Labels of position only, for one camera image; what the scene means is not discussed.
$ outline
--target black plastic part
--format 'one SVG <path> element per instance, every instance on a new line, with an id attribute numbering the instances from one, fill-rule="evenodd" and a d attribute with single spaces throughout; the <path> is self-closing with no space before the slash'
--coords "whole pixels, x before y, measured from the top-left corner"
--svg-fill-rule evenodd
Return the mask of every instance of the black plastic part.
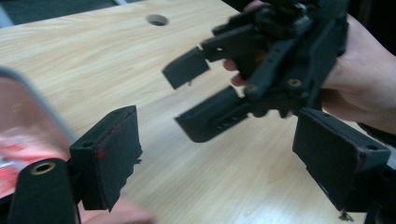
<path id="1" fill-rule="evenodd" d="M 253 53 L 249 53 L 233 58 L 236 68 L 239 71 L 239 76 L 241 76 L 242 79 L 248 80 L 249 76 L 256 70 L 257 63 L 255 57 Z"/>
<path id="2" fill-rule="evenodd" d="M 363 123 L 358 123 L 359 126 L 366 131 L 370 136 L 379 140 L 380 142 L 396 147 L 396 134 L 385 133 Z"/>
<path id="3" fill-rule="evenodd" d="M 342 121 L 303 108 L 293 151 L 338 210 L 367 212 L 390 151 Z"/>
<path id="4" fill-rule="evenodd" d="M 106 115 L 70 147 L 70 153 L 87 187 L 84 208 L 111 210 L 142 154 L 135 106 Z"/>
<path id="5" fill-rule="evenodd" d="M 238 29 L 246 24 L 254 24 L 256 22 L 256 13 L 262 10 L 263 7 L 255 7 L 247 11 L 232 16 L 228 23 L 216 26 L 212 29 L 214 36 L 224 34 L 228 31 Z"/>
<path id="6" fill-rule="evenodd" d="M 67 169 L 60 159 L 37 161 L 24 168 L 18 176 L 8 223 L 80 223 Z"/>
<path id="7" fill-rule="evenodd" d="M 86 181 L 83 178 L 83 174 L 78 172 L 73 167 L 71 159 L 67 161 L 67 165 L 69 167 L 69 178 L 70 178 L 70 182 L 72 183 L 74 202 L 79 203 L 88 189 L 87 185 L 90 185 L 90 183 L 86 183 Z"/>
<path id="8" fill-rule="evenodd" d="M 13 196 L 14 194 L 9 194 L 0 200 L 0 224 L 7 224 Z"/>
<path id="9" fill-rule="evenodd" d="M 252 2 L 252 0 L 222 0 L 228 6 L 234 8 L 237 11 L 243 11 L 244 8 Z"/>
<path id="10" fill-rule="evenodd" d="M 396 223 L 396 211 L 386 211 L 381 208 L 377 211 L 375 216 L 375 224 L 395 224 Z"/>
<path id="11" fill-rule="evenodd" d="M 293 39 L 279 40 L 273 44 L 266 60 L 261 62 L 250 76 L 247 76 L 249 81 L 244 88 L 244 94 L 249 100 L 261 99 L 271 87 L 275 86 L 274 83 L 282 78 L 279 68 L 282 64 L 288 67 L 288 64 L 283 62 L 294 47 Z"/>
<path id="12" fill-rule="evenodd" d="M 292 7 L 295 6 L 297 3 L 299 3 L 299 0 L 265 0 L 265 2 L 268 2 L 269 4 L 272 5 L 278 5 L 282 7 Z M 311 2 L 315 3 L 317 2 L 316 0 L 308 0 L 306 2 Z"/>
<path id="13" fill-rule="evenodd" d="M 245 100 L 228 87 L 183 113 L 176 121 L 193 142 L 202 143 L 246 119 L 248 111 Z"/>
<path id="14" fill-rule="evenodd" d="M 177 89 L 207 70 L 209 70 L 209 65 L 206 63 L 205 55 L 196 47 L 169 63 L 163 69 L 163 74 L 172 87 Z"/>
<path id="15" fill-rule="evenodd" d="M 387 167 L 375 183 L 375 201 L 381 205 L 384 215 L 393 215 L 396 223 L 396 170 Z"/>
<path id="16" fill-rule="evenodd" d="M 205 57 L 214 62 L 266 49 L 266 41 L 253 24 L 240 25 L 236 30 L 217 34 L 202 45 Z"/>

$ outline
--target human hand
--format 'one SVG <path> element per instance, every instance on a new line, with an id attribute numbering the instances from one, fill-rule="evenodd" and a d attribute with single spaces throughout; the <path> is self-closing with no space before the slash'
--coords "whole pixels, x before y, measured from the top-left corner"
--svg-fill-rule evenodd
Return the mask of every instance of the human hand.
<path id="1" fill-rule="evenodd" d="M 120 198 L 111 213 L 107 211 L 86 211 L 82 204 L 78 205 L 81 222 L 83 224 L 154 224 L 155 217 L 138 207 Z"/>
<path id="2" fill-rule="evenodd" d="M 256 7 L 260 1 L 247 8 Z M 387 133 L 396 133 L 396 57 L 354 18 L 349 23 L 346 52 L 323 83 L 323 108 L 339 119 L 361 122 Z M 224 67 L 236 70 L 232 60 Z M 232 78 L 235 86 L 247 82 Z"/>

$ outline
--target robotic arm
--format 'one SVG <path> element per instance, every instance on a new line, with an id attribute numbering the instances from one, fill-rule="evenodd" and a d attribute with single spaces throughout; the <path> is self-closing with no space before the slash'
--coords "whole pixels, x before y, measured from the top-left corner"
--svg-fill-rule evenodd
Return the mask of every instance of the robotic arm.
<path id="1" fill-rule="evenodd" d="M 347 1 L 265 1 L 231 17 L 213 34 L 163 69 L 176 89 L 207 71 L 206 60 L 233 58 L 247 80 L 245 97 L 229 87 L 176 118 L 194 142 L 223 133 L 247 113 L 259 118 L 276 109 L 285 117 L 302 107 L 321 109 L 321 84 L 345 51 Z M 262 51 L 267 57 L 256 64 L 255 55 Z"/>
<path id="2" fill-rule="evenodd" d="M 241 11 L 249 1 L 224 2 Z M 206 61 L 232 58 L 247 81 L 244 96 L 230 86 L 178 116 L 190 139 L 206 142 L 248 113 L 259 118 L 275 109 L 285 117 L 291 111 L 299 117 L 293 151 L 334 206 L 343 214 L 375 214 L 376 204 L 388 222 L 368 216 L 365 223 L 395 223 L 389 149 L 320 111 L 322 83 L 346 48 L 347 6 L 347 0 L 265 0 L 214 28 L 214 37 L 163 73 L 176 89 L 209 70 Z M 263 51 L 267 56 L 257 64 Z"/>

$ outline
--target black 3d-printed part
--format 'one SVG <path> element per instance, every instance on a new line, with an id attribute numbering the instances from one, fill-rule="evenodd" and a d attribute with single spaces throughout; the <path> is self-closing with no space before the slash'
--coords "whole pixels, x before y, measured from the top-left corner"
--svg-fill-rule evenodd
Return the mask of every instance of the black 3d-printed part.
<path id="1" fill-rule="evenodd" d="M 8 224 L 79 223 L 67 170 L 60 159 L 37 161 L 21 170 Z"/>
<path id="2" fill-rule="evenodd" d="M 293 151 L 338 210 L 367 212 L 390 151 L 342 121 L 304 108 Z"/>
<path id="3" fill-rule="evenodd" d="M 70 153 L 73 168 L 85 181 L 84 208 L 111 210 L 142 154 L 135 106 L 106 115 L 70 147 Z"/>
<path id="4" fill-rule="evenodd" d="M 163 69 L 163 74 L 172 87 L 177 89 L 207 70 L 209 70 L 209 65 L 206 63 L 205 55 L 196 47 L 169 63 Z"/>
<path id="5" fill-rule="evenodd" d="M 176 118 L 196 143 L 212 139 L 248 117 L 248 105 L 228 87 Z"/>
<path id="6" fill-rule="evenodd" d="M 244 8 L 252 2 L 252 0 L 222 0 L 224 3 L 226 3 L 228 6 L 232 7 L 233 9 L 237 11 L 243 11 Z"/>

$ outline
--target wooden table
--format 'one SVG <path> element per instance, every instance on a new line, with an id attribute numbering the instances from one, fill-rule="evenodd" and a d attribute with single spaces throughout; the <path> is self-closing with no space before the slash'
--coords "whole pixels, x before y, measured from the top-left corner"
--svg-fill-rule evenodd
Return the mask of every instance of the wooden table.
<path id="1" fill-rule="evenodd" d="M 296 118 L 273 112 L 203 144 L 173 120 L 232 73 L 212 63 L 174 91 L 162 69 L 235 13 L 220 0 L 148 0 L 9 27 L 0 29 L 0 64 L 24 73 L 77 136 L 136 105 L 143 163 L 122 193 L 159 223 L 344 223 L 291 151 Z M 169 23 L 151 25 L 150 14 Z"/>

